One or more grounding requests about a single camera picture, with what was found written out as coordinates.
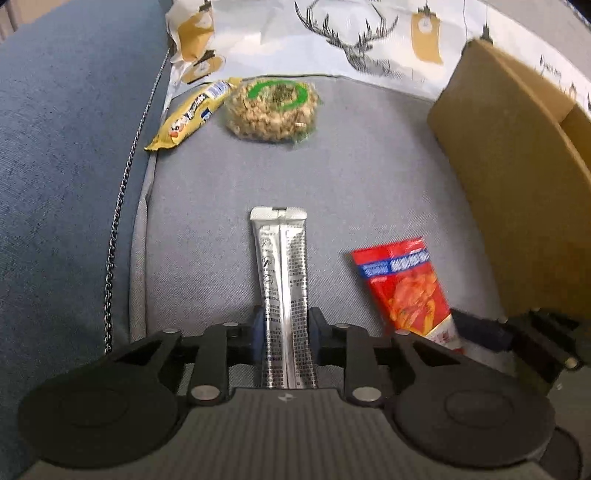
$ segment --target blue sofa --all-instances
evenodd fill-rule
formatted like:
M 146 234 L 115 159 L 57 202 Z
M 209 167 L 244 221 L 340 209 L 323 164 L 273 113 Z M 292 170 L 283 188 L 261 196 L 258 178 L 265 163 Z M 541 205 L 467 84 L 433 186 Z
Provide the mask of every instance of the blue sofa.
M 0 45 L 0 480 L 32 462 L 16 412 L 33 386 L 102 354 L 115 200 L 167 49 L 158 0 L 73 0 Z M 119 227 L 115 344 L 128 340 L 129 252 L 168 69 Z

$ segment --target bag of peanuts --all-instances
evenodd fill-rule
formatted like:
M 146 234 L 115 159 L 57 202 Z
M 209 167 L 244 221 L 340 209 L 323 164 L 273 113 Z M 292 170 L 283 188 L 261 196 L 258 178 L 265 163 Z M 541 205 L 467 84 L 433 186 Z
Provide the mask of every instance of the bag of peanuts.
M 226 102 L 226 125 L 239 138 L 297 142 L 314 130 L 319 104 L 309 83 L 257 78 L 243 83 Z

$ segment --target cardboard box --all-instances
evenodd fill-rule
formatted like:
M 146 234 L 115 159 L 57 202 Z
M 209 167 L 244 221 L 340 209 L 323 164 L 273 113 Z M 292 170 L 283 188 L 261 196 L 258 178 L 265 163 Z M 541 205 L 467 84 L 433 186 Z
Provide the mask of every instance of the cardboard box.
M 507 315 L 591 317 L 591 123 L 486 41 L 468 43 L 428 116 L 466 192 Z

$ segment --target gray fabric surface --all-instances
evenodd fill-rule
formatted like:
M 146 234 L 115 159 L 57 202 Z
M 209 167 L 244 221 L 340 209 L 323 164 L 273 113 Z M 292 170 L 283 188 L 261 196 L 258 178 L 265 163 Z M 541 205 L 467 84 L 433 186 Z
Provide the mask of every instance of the gray fabric surface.
M 145 254 L 145 277 L 134 275 L 131 286 L 132 336 L 145 328 L 144 311 L 148 333 L 174 326 L 190 335 L 248 318 L 260 302 L 248 220 L 257 205 L 308 211 L 310 305 L 329 323 L 378 335 L 379 315 L 349 252 L 419 235 L 452 306 L 502 314 L 462 188 L 426 125 L 430 103 L 346 79 L 309 80 L 324 105 L 317 131 L 296 147 L 239 140 L 218 112 L 159 153 L 144 184 L 147 230 L 136 260 Z
M 73 0 L 0 46 L 1 480 L 31 460 L 16 429 L 20 398 L 102 353 L 115 200 L 165 51 L 157 0 Z M 147 161 L 140 149 L 119 227 L 116 344 L 128 340 L 129 252 Z

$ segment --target red packet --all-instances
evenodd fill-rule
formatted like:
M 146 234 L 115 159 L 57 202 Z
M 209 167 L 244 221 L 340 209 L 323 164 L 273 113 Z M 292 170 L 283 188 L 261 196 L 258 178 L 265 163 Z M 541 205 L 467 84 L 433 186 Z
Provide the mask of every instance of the red packet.
M 422 238 L 352 254 L 386 322 L 450 349 L 462 348 Z

